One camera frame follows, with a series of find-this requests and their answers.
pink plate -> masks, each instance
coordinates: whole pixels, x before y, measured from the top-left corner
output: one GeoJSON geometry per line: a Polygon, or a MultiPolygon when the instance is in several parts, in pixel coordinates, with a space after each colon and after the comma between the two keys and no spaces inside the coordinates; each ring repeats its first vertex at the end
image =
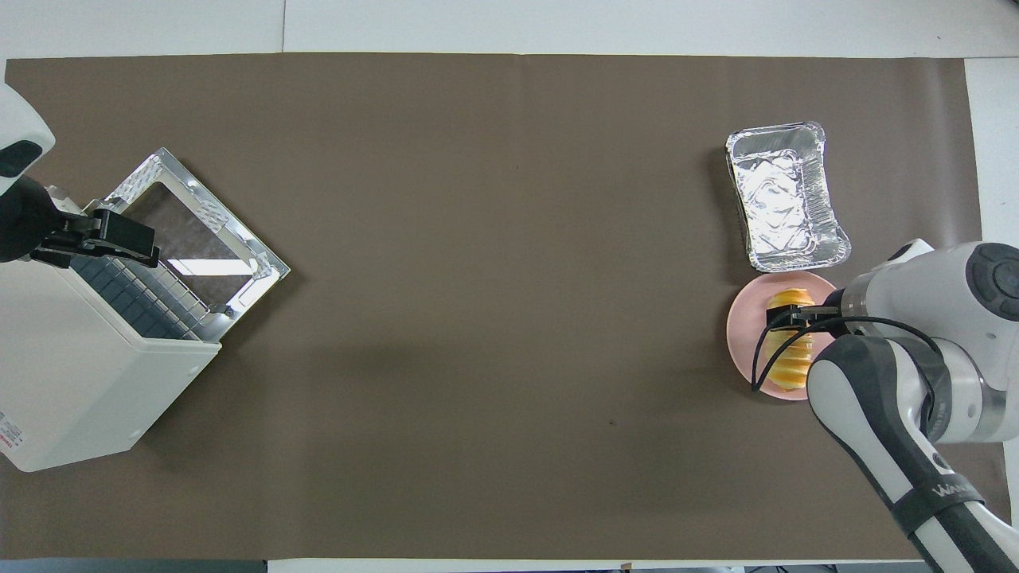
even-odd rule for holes
{"type": "MultiPolygon", "coordinates": [[[[729,343],[729,355],[743,377],[750,381],[750,369],[753,366],[754,347],[764,328],[764,311],[771,297],[786,289],[806,289],[814,303],[821,304],[835,287],[812,272],[797,270],[793,272],[777,272],[762,274],[751,280],[740,291],[729,308],[729,319],[726,321],[726,340],[729,343]]],[[[824,347],[832,344],[832,336],[825,332],[814,332],[813,357],[816,358],[824,347]]],[[[757,375],[767,364],[768,357],[764,349],[757,359],[757,375]]],[[[806,400],[806,388],[785,392],[774,385],[771,380],[764,380],[761,392],[782,400],[806,400]]]]}

brown paper backdrop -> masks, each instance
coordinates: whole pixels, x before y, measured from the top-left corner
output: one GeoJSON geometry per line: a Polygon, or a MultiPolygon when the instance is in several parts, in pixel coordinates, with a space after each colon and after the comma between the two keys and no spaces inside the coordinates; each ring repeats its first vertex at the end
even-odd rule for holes
{"type": "MultiPolygon", "coordinates": [[[[85,203],[166,146],[294,271],[131,452],[0,463],[3,557],[918,557],[809,406],[730,362],[755,273],[721,146],[824,126],[837,283],[914,237],[979,239],[962,61],[287,54],[7,80],[57,136],[34,176],[85,203]]],[[[1000,446],[945,451],[1007,518],[1000,446]]]]}

bread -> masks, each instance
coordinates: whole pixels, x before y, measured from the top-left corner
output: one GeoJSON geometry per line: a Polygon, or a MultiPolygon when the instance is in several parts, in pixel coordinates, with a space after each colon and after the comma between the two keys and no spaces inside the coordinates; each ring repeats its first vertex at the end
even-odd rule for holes
{"type": "MultiPolygon", "coordinates": [[[[809,306],[814,304],[806,289],[787,289],[771,297],[767,308],[786,305],[809,306]]],[[[796,330],[771,330],[764,336],[764,357],[770,359],[779,347],[796,334],[796,330]]],[[[785,392],[807,386],[807,370],[810,369],[813,338],[811,334],[800,336],[782,353],[768,371],[767,379],[785,392]]]]}

black cable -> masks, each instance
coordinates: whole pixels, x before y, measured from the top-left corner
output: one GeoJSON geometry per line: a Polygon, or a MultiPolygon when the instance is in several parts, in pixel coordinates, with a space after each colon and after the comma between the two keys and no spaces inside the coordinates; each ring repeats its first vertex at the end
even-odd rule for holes
{"type": "Polygon", "coordinates": [[[764,329],[761,330],[761,335],[760,335],[759,338],[757,338],[757,346],[754,347],[754,362],[753,362],[753,366],[750,367],[750,374],[751,374],[750,375],[750,387],[751,387],[751,389],[753,389],[753,392],[757,392],[757,388],[754,387],[754,381],[757,379],[757,356],[760,355],[760,353],[761,353],[761,347],[764,346],[764,337],[767,336],[767,333],[771,330],[771,328],[774,328],[775,326],[777,326],[780,322],[782,322],[783,320],[785,320],[786,318],[788,318],[791,314],[793,314],[793,312],[795,310],[796,310],[796,307],[790,307],[790,308],[784,310],[783,312],[779,313],[779,315],[775,316],[773,319],[771,319],[771,322],[768,322],[764,326],[764,329]]]}
{"type": "MultiPolygon", "coordinates": [[[[880,318],[877,316],[840,316],[838,318],[828,318],[826,320],[820,320],[818,322],[814,322],[813,324],[807,326],[806,328],[801,328],[797,330],[796,334],[790,336],[788,341],[784,342],[782,346],[779,347],[779,350],[774,351],[774,354],[772,354],[770,359],[768,359],[767,364],[764,365],[764,370],[761,372],[760,377],[757,377],[757,369],[755,365],[755,367],[752,369],[751,372],[753,374],[754,383],[750,386],[750,389],[753,392],[758,392],[759,389],[761,389],[761,386],[764,384],[764,380],[767,378],[768,371],[770,371],[771,367],[774,366],[774,363],[779,360],[779,357],[782,356],[782,353],[786,352],[786,349],[793,346],[793,343],[800,340],[804,334],[809,334],[810,332],[817,332],[829,326],[835,326],[837,324],[846,324],[847,322],[875,322],[877,324],[888,324],[889,326],[895,326],[896,328],[901,328],[909,332],[910,334],[913,334],[917,338],[920,338],[924,343],[926,343],[927,346],[929,346],[930,349],[937,354],[937,356],[942,356],[942,349],[937,348],[937,344],[934,343],[933,338],[924,334],[919,329],[914,328],[909,324],[906,324],[905,322],[899,322],[898,320],[892,320],[891,318],[880,318]]],[[[760,342],[763,342],[764,336],[766,335],[767,335],[767,330],[761,332],[760,342]]]]}

sticker label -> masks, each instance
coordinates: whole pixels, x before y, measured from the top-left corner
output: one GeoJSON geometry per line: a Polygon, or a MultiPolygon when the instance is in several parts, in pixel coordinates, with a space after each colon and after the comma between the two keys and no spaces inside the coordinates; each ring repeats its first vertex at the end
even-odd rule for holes
{"type": "Polygon", "coordinates": [[[9,417],[0,412],[0,447],[11,452],[24,444],[24,432],[9,417]]]}

